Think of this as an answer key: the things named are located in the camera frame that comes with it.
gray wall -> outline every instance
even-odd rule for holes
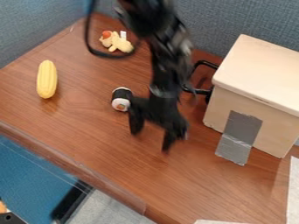
[[[82,0],[0,0],[0,68],[83,15]]]
[[[114,15],[115,0],[101,0]],[[225,56],[241,33],[299,51],[298,0],[177,0],[178,15],[200,49]]]

white box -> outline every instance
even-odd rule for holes
[[[223,132],[231,110],[257,117],[254,147],[285,157],[299,137],[299,52],[240,35],[212,83],[205,125]]]

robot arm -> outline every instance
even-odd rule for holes
[[[88,44],[91,13],[96,0],[91,0],[85,40],[88,50],[101,57],[119,59],[126,55],[111,55],[94,50]],[[177,101],[196,67],[191,64],[192,44],[188,31],[176,16],[171,0],[118,0],[120,20],[140,39],[145,39],[151,51],[153,77],[149,98],[129,96],[129,125],[132,134],[139,133],[145,120],[165,129],[163,151],[177,140],[185,138],[188,122],[180,115]]]

wooden table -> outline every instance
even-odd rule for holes
[[[113,19],[94,19],[94,43],[100,31],[121,28]],[[87,51],[82,31],[79,21],[1,70],[0,133],[158,223],[285,223],[289,158],[299,157],[298,148],[282,160],[253,149],[245,167],[216,157],[220,133],[202,123],[204,98],[194,105],[183,94],[190,137],[164,155],[161,129],[147,123],[141,135],[131,136],[128,115],[110,106],[119,86],[148,94],[148,47],[143,43],[130,59],[99,59]],[[194,59],[221,62],[201,51]],[[43,60],[54,61],[59,72],[58,93],[50,100],[36,93]],[[201,68],[193,81],[206,79],[208,86],[212,73]]]

black cable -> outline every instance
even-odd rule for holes
[[[88,11],[87,11],[87,21],[86,21],[85,31],[84,31],[84,39],[85,39],[85,44],[87,45],[88,51],[98,57],[109,58],[109,59],[123,59],[123,58],[127,58],[127,57],[133,55],[140,45],[140,42],[141,42],[140,39],[137,40],[137,42],[131,52],[122,54],[122,55],[114,55],[111,53],[101,52],[101,51],[95,50],[93,47],[91,47],[89,45],[89,30],[90,30],[91,18],[92,18],[95,4],[96,4],[96,0],[90,0],[90,4],[88,7]]]
[[[207,60],[199,60],[198,62],[196,62],[194,64],[193,70],[192,70],[192,74],[195,72],[195,70],[199,67],[199,66],[207,66],[210,67],[214,70],[217,70],[219,68],[218,65],[213,64],[210,61]],[[183,85],[182,89],[187,92],[187,93],[191,93],[194,95],[210,95],[212,92],[212,88],[210,88],[209,90],[207,89],[200,89],[200,88],[193,88],[193,87],[188,87],[187,85]]]

